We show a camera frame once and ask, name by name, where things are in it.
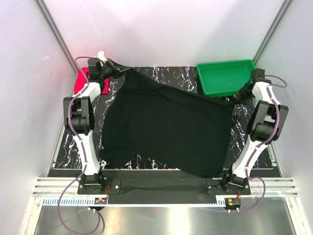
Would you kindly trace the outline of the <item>black t shirt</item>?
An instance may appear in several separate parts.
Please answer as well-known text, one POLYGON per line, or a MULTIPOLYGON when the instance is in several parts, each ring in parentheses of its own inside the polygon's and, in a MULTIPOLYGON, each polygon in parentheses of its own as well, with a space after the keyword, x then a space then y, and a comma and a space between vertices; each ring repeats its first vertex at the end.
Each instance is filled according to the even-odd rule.
POLYGON ((159 84, 129 70, 105 115, 99 157, 115 168, 141 156, 198 177, 218 177, 233 109, 230 101, 159 84))

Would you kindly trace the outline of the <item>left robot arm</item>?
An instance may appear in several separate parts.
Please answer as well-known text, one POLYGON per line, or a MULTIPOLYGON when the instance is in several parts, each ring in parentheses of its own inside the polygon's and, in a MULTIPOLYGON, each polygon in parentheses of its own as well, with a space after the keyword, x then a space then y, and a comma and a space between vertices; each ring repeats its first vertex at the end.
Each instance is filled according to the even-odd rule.
POLYGON ((76 176, 79 183, 78 193, 108 194, 109 186, 100 172, 100 163, 93 144, 95 119, 92 102, 102 94, 107 79, 119 78, 130 67, 106 58, 79 56, 76 60, 78 59, 87 59, 88 62, 87 72, 77 67, 78 74, 83 76, 85 83, 76 94, 63 99, 64 126, 76 142, 82 164, 82 172, 76 176))

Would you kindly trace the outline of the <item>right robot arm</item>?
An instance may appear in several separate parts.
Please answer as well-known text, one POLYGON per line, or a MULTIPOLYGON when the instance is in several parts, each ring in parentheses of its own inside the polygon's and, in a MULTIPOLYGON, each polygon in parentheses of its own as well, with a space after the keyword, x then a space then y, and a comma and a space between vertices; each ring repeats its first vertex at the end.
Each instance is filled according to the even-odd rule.
POLYGON ((225 173, 220 182, 226 194, 238 194, 250 178, 250 173, 261 153, 276 141, 282 131, 289 112, 276 98, 273 87, 286 88, 287 82, 275 75, 252 76, 235 97, 239 101, 254 99, 256 107, 248 122, 248 138, 238 160, 225 173))

